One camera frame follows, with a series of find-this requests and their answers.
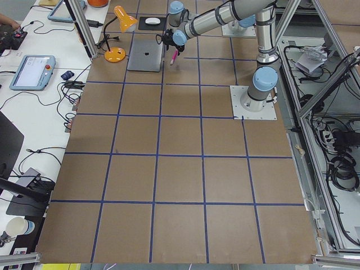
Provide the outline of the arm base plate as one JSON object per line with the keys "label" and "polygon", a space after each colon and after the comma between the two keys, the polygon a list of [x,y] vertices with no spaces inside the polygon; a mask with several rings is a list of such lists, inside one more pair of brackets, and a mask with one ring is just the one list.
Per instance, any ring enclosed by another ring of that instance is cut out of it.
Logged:
{"label": "arm base plate", "polygon": [[263,101],[252,100],[248,96],[248,86],[231,85],[233,118],[237,120],[277,120],[276,100],[269,93]]}
{"label": "arm base plate", "polygon": [[230,38],[255,38],[256,32],[255,32],[255,26],[251,26],[248,28],[240,28],[235,29],[232,26],[232,22],[229,22],[226,25],[221,26],[222,29],[222,35],[224,37],[230,37]]}

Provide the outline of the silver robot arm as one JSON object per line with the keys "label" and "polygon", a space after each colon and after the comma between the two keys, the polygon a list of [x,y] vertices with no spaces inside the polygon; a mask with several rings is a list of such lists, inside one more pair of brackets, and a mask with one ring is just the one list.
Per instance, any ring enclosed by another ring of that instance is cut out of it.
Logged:
{"label": "silver robot arm", "polygon": [[235,29],[248,28],[248,27],[255,25],[255,22],[256,22],[255,15],[251,15],[244,19],[233,21],[232,26]]}
{"label": "silver robot arm", "polygon": [[227,1],[209,11],[196,15],[185,9],[180,1],[170,4],[169,29],[157,36],[157,42],[183,52],[186,42],[217,27],[226,26],[240,32],[255,26],[258,42],[257,68],[252,84],[241,98],[242,107],[260,112],[269,93],[278,81],[280,60],[276,49],[276,1]]}

